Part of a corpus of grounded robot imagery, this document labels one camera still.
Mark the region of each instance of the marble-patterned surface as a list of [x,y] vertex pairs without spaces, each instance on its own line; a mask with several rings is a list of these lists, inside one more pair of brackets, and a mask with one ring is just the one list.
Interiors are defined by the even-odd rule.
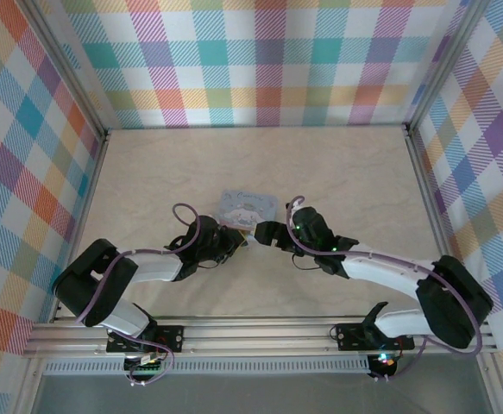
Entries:
[[[438,257],[396,127],[115,131],[80,250],[99,237],[160,248],[186,232],[171,214],[174,203],[212,214],[224,189],[274,194],[279,220],[284,204],[303,194],[336,234],[393,254]],[[214,270],[135,284],[124,297],[156,316],[364,315],[381,300],[412,302],[368,282],[299,271],[290,254],[256,244]]]

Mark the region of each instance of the beige floor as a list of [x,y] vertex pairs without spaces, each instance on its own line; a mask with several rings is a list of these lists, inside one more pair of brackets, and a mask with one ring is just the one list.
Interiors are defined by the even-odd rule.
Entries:
[[[160,248],[185,233],[172,204],[213,214],[224,189],[277,196],[278,220],[303,194],[336,234],[438,257],[400,128],[370,127],[116,131],[80,249],[99,237]],[[124,297],[156,316],[363,315],[381,300],[410,303],[368,282],[299,271],[290,254],[260,245],[182,282],[132,285]]]

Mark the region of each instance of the aluminum rail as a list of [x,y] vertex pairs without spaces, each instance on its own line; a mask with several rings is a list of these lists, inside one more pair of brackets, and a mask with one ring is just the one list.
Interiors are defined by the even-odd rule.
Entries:
[[[182,325],[184,345],[177,357],[226,356],[314,356],[343,354],[378,354],[380,351],[339,351],[330,338],[337,323],[359,323],[363,317],[162,317],[159,325]],[[482,352],[495,352],[496,344],[487,324],[481,326]],[[422,342],[415,337],[418,352]],[[118,357],[105,353],[105,328],[86,328],[74,321],[36,324],[28,340],[26,358]],[[467,348],[475,347],[475,341]],[[448,351],[429,344],[430,354]]]

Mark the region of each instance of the robotic arm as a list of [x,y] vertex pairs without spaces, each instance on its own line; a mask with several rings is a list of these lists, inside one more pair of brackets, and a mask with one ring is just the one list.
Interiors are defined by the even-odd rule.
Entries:
[[[337,325],[337,333],[342,334],[337,337],[340,350],[395,350],[395,338],[405,342],[401,349],[412,349],[413,341],[406,340],[412,335],[436,336],[450,347],[466,348],[493,308],[491,298],[452,256],[414,261],[375,252],[355,239],[334,235],[312,207],[295,204],[288,218],[290,229],[286,223],[258,224],[255,239],[297,256],[309,255],[328,274],[374,282],[418,301],[412,310],[390,310],[388,303],[382,302],[362,323]],[[173,332],[183,327],[158,326],[145,310],[122,299],[122,295],[131,282],[181,281],[194,274],[199,263],[213,260],[223,264],[245,243],[238,230],[221,226],[208,216],[198,219],[200,229],[195,242],[176,255],[146,251],[120,254],[107,240],[96,240],[55,280],[55,295],[85,326],[107,328],[111,342],[120,344],[126,354],[153,353],[156,347],[150,343],[157,342],[179,352],[182,343],[173,339],[179,337]],[[194,221],[185,235],[175,238],[166,248],[179,250],[192,240],[197,229],[198,222]],[[105,273],[114,260],[116,264],[109,269],[106,280],[99,282],[93,273]],[[419,269],[428,269],[431,275]],[[456,300],[456,292],[466,306]],[[349,343],[347,338],[361,338],[359,348],[356,340]]]

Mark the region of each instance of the purple cable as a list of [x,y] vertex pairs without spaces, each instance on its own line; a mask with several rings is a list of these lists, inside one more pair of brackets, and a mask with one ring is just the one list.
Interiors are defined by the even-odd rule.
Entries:
[[107,278],[109,278],[110,274],[111,274],[111,270],[113,270],[113,267],[115,267],[115,265],[117,264],[117,262],[122,259],[123,257],[127,257],[127,256],[130,256],[132,254],[140,254],[140,253],[150,253],[150,254],[178,254],[180,253],[181,251],[183,250],[186,250],[187,248],[189,248],[197,239],[198,239],[198,235],[199,235],[199,231],[201,230],[201,222],[199,220],[199,214],[198,212],[196,211],[196,209],[194,209],[193,207],[191,207],[189,204],[186,204],[186,203],[176,203],[174,206],[173,206],[173,213],[174,213],[174,216],[183,224],[185,225],[188,225],[185,221],[183,221],[178,214],[176,214],[176,208],[177,207],[186,207],[187,209],[189,209],[193,215],[196,217],[196,221],[198,222],[198,226],[196,228],[196,233],[195,235],[193,235],[192,239],[186,243],[184,246],[180,246],[179,248],[175,248],[174,250],[156,250],[156,249],[153,249],[153,248],[138,248],[136,250],[128,250],[126,252],[122,252],[120,254],[117,255],[117,257],[115,259],[113,259],[113,261],[110,263],[110,265],[107,267],[107,270],[105,270],[104,272],[104,276],[102,277],[102,279],[99,281],[99,284],[97,285],[97,289],[96,291],[94,292],[94,296],[92,296],[92,299],[90,299],[90,302],[88,302],[88,305],[84,308],[84,310],[80,313],[80,315],[77,317],[77,319],[75,319],[75,322],[76,323],[80,323],[82,321],[85,320],[85,317],[88,315],[88,313],[90,312],[90,310],[94,307],[94,305],[96,304],[97,302],[97,299],[99,298],[99,295],[102,293],[102,290],[104,289],[104,286],[105,286],[105,281],[107,280]]
[[130,380],[130,382],[132,384],[146,386],[146,385],[151,384],[151,383],[153,383],[153,382],[155,382],[157,380],[160,380],[161,378],[163,378],[163,376],[168,371],[170,371],[173,368],[173,365],[174,365],[174,352],[169,347],[166,347],[165,345],[161,345],[160,343],[157,343],[157,342],[144,341],[143,339],[134,338],[134,337],[132,337],[130,335],[124,334],[123,332],[119,332],[118,330],[114,330],[113,332],[115,332],[119,336],[122,336],[124,339],[128,339],[129,341],[138,342],[138,343],[141,343],[143,345],[150,345],[150,346],[155,347],[157,349],[161,349],[162,351],[167,352],[169,354],[169,356],[171,357],[170,358],[170,363],[168,364],[168,367],[166,367],[165,369],[163,369],[162,373],[160,373],[159,375],[155,375],[154,377],[152,377],[151,379],[148,379],[146,381],[136,381],[134,379],[134,377],[132,376],[132,373],[134,372],[134,370],[129,371],[129,380]]
[[405,266],[408,268],[414,267],[416,270],[420,271],[421,273],[424,273],[424,274],[427,274],[427,275],[433,277],[438,282],[440,282],[445,288],[447,288],[447,290],[455,297],[455,299],[458,301],[460,306],[464,309],[464,311],[466,312],[466,315],[468,315],[468,319],[472,323],[472,326],[474,327],[475,340],[477,342],[475,344],[475,348],[472,351],[462,352],[462,351],[459,351],[457,349],[450,347],[449,345],[447,345],[445,343],[435,341],[435,340],[431,339],[429,336],[424,336],[424,342],[422,343],[422,346],[420,347],[420,351],[417,353],[414,360],[410,364],[408,364],[408,366],[406,366],[406,368],[405,368],[406,371],[408,371],[408,369],[410,369],[409,366],[412,366],[416,363],[416,361],[418,360],[418,357],[421,356],[421,354],[424,352],[425,345],[427,344],[427,342],[430,342],[434,345],[438,345],[439,347],[444,348],[454,354],[459,354],[459,355],[463,355],[463,356],[476,356],[477,354],[479,354],[479,352],[481,351],[481,347],[483,346],[483,342],[482,342],[483,340],[481,337],[481,330],[480,330],[479,326],[477,325],[477,320],[475,319],[475,316],[474,316],[474,312],[472,312],[472,310],[469,308],[469,306],[466,303],[466,301],[464,300],[464,298],[460,295],[460,293],[449,282],[447,282],[445,279],[443,279],[437,273],[432,272],[430,269],[428,269],[426,267],[418,266],[415,263],[411,263],[410,261],[398,259],[396,257],[388,256],[386,254],[380,254],[380,253],[374,253],[374,252],[354,252],[354,251],[350,251],[350,250],[343,250],[343,251],[336,251],[336,252],[334,252],[334,251],[321,252],[318,250],[313,250],[312,248],[308,248],[303,243],[301,243],[299,241],[299,239],[293,234],[292,228],[291,228],[292,207],[295,203],[301,204],[304,201],[305,201],[305,198],[303,196],[297,196],[297,197],[293,198],[293,200],[287,206],[287,212],[286,212],[287,232],[288,232],[289,236],[292,238],[293,242],[297,246],[299,246],[301,249],[303,249],[303,251],[305,251],[308,254],[315,254],[318,256],[337,256],[339,254],[345,254],[347,256],[355,256],[355,257],[367,257],[367,258],[374,257],[376,259],[380,259],[385,262],[393,263],[395,265]]

